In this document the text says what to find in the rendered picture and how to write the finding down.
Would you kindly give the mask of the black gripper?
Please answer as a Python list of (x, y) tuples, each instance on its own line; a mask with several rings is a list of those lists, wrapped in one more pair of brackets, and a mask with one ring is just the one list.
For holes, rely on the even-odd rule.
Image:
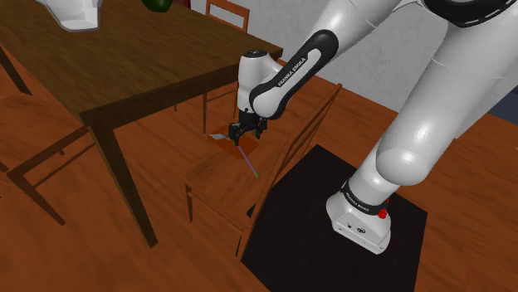
[(267, 129), (267, 120), (260, 118), (252, 111), (239, 110), (238, 123), (230, 123), (228, 126), (228, 138), (238, 146), (239, 139), (243, 135), (242, 129), (256, 129), (255, 136), (257, 139)]

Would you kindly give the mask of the orange flat board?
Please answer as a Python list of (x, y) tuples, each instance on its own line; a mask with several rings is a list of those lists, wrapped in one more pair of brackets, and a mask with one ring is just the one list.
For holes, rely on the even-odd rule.
[[(230, 154), (234, 158), (243, 159), (243, 155), (241, 151), (238, 149), (232, 140), (229, 139), (217, 139), (218, 135), (227, 136), (228, 126), (223, 125), (218, 129), (215, 129), (210, 134), (207, 135), (207, 138), (210, 142), (216, 144), (222, 151), (227, 154)], [(242, 149), (245, 155), (249, 155), (252, 151), (254, 151), (258, 147), (258, 142), (250, 137), (243, 135), (239, 139), (239, 147)]]

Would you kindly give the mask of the purple pen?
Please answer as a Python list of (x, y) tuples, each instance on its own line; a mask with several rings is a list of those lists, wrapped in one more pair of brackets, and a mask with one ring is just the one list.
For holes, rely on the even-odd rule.
[(244, 160), (247, 162), (247, 165), (249, 166), (249, 168), (251, 169), (251, 171), (253, 172), (255, 178), (259, 178), (259, 174), (257, 173), (256, 169), (252, 166), (252, 163), (250, 162), (249, 158), (247, 157), (247, 155), (245, 154), (245, 152), (243, 151), (242, 147), (241, 146), (237, 146), (237, 149), (239, 150), (239, 152), (241, 153), (241, 155), (243, 156)]

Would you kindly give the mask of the brown wooden chair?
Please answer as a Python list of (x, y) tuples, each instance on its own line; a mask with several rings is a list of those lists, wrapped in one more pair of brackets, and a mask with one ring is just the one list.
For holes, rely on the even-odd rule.
[[(221, 23), (234, 27), (237, 30), (247, 33), (250, 10), (228, 0), (205, 0), (205, 15)], [(207, 105), (209, 102), (222, 98), (226, 95), (234, 97), (233, 116), (237, 112), (237, 83), (225, 85), (217, 93), (202, 95), (202, 113), (203, 113), (203, 133), (206, 133), (207, 125)]]
[(282, 148), (259, 143), (249, 155), (251, 165), (259, 171), (257, 175), (249, 164), (219, 148), (190, 164), (180, 175), (185, 185), (188, 220), (193, 220), (195, 202), (223, 219), (239, 234), (236, 260), (241, 260), (270, 191), (303, 158), (341, 89), (341, 84), (335, 85)]

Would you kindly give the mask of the black robot stand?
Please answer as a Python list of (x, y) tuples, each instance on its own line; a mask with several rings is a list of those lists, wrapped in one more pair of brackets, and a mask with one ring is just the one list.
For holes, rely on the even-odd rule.
[(428, 214), (393, 194), (388, 248), (367, 251), (334, 231), (325, 210), (353, 172), (316, 145), (272, 188), (242, 257), (270, 292), (414, 292)]

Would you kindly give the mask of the dark wooden table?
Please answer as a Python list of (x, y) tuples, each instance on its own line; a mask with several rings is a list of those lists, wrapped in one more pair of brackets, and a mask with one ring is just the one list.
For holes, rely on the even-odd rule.
[(141, 0), (103, 0), (91, 32), (64, 30), (36, 0), (0, 0), (0, 45), (88, 128), (150, 246), (157, 238), (115, 130), (231, 84), (246, 51), (282, 55), (194, 10), (156, 13)]

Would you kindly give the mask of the dark green round object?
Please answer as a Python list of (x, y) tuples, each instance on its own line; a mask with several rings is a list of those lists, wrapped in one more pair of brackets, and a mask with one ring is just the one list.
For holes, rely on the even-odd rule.
[(151, 12), (167, 12), (173, 0), (141, 0), (141, 2)]

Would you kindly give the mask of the white angular object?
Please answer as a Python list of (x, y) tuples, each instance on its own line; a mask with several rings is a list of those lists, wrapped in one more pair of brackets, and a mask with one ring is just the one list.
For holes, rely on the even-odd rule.
[(89, 32), (100, 28), (104, 0), (36, 0), (67, 32)]

